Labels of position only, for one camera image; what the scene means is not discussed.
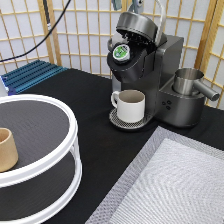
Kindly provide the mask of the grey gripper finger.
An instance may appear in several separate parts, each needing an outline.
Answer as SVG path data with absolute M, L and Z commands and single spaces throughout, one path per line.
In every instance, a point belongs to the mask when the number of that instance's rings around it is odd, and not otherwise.
M 120 10 L 122 8 L 121 0 L 111 0 L 111 2 L 115 10 Z
M 132 0 L 132 3 L 129 6 L 129 11 L 134 13 L 142 13 L 143 2 L 144 0 Z

